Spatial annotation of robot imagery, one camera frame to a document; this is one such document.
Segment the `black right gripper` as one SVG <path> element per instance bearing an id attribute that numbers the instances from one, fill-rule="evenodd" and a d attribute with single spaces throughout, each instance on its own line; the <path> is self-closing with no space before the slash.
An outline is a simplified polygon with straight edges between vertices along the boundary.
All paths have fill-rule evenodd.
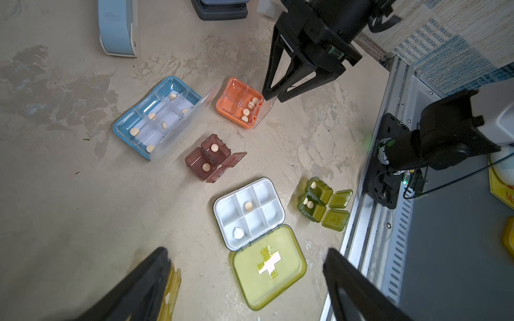
<path id="1" fill-rule="evenodd" d="M 363 29 L 362 1 L 282 1 L 273 29 L 269 65 L 262 88 L 265 100 L 286 102 L 336 80 L 343 61 L 352 66 L 362 55 L 352 45 Z M 285 75 L 273 84 L 282 53 L 290 57 Z M 295 56 L 310 64 L 295 62 Z"/>

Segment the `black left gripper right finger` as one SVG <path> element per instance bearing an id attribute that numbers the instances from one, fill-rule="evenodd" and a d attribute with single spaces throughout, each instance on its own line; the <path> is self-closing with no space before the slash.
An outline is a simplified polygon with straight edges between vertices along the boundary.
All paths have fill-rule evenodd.
<path id="1" fill-rule="evenodd" d="M 323 274 L 336 320 L 410 320 L 335 248 L 328 250 Z"/>

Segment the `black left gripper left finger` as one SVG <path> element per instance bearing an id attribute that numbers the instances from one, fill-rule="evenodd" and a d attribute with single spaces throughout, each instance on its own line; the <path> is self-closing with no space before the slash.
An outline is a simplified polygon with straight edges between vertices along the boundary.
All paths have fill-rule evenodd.
<path id="1" fill-rule="evenodd" d="M 171 271 L 164 247 L 158 247 L 108 294 L 76 320 L 157 320 Z"/>

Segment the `orange pillbox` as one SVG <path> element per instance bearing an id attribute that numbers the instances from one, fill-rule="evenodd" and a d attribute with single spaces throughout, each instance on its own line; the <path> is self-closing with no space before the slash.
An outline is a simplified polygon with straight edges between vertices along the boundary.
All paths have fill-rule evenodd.
<path id="1" fill-rule="evenodd" d="M 222 90 L 216 111 L 242 128 L 253 129 L 271 111 L 275 100 L 266 100 L 261 92 L 232 77 Z"/>

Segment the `blue six-compartment pillbox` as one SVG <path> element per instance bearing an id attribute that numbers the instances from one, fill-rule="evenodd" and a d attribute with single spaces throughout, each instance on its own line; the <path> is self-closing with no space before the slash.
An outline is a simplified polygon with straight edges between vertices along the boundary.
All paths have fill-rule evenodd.
<path id="1" fill-rule="evenodd" d="M 216 84 L 200 96 L 180 78 L 167 77 L 113 124 L 113 132 L 145 159 L 160 159 L 198 122 L 219 90 Z"/>

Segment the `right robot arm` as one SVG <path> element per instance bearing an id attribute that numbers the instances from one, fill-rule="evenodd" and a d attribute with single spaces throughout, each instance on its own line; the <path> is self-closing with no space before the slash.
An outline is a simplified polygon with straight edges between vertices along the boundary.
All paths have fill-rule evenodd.
<path id="1" fill-rule="evenodd" d="M 273 29 L 262 94 L 286 102 L 336 80 L 344 61 L 361 54 L 352 41 L 364 28 L 380 33 L 400 23 L 391 1 L 284 1 Z M 453 167 L 513 142 L 513 81 L 464 89 L 428 105 L 409 130 L 390 114 L 381 119 L 364 191 L 382 206 L 397 205 L 400 177 L 413 198 L 425 195 L 422 170 Z"/>

